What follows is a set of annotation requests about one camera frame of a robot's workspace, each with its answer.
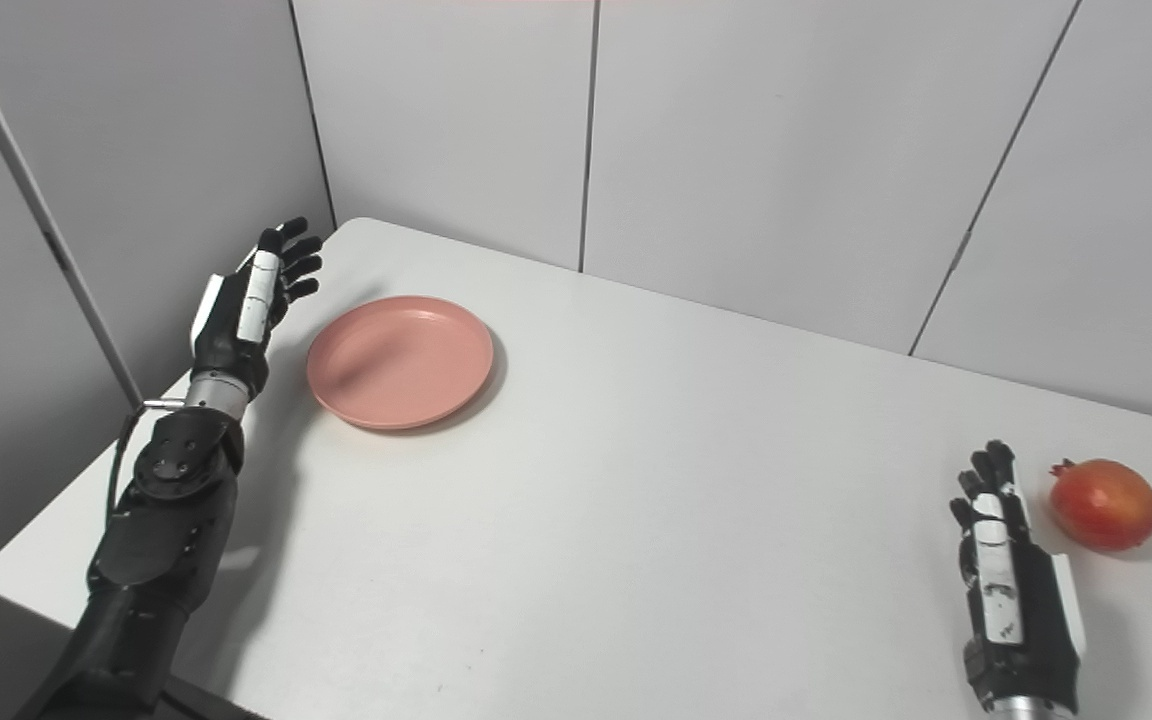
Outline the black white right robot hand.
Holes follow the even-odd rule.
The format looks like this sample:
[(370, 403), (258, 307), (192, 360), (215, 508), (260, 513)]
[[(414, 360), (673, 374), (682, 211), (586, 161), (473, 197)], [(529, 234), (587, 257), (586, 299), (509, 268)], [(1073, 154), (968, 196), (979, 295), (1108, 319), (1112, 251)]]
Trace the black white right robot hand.
[(967, 683), (988, 719), (1078, 719), (1085, 628), (1064, 553), (1043, 550), (1000, 439), (975, 450), (950, 503), (972, 634)]

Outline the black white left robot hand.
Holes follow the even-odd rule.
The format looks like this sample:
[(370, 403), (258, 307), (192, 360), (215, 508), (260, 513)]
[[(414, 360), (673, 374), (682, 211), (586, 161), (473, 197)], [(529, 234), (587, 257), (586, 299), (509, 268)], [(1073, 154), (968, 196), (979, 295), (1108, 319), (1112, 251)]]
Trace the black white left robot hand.
[(262, 232), (238, 270), (210, 275), (191, 329), (192, 382), (227, 378), (259, 397), (270, 378), (270, 338), (298, 300), (319, 291), (324, 241), (296, 217)]

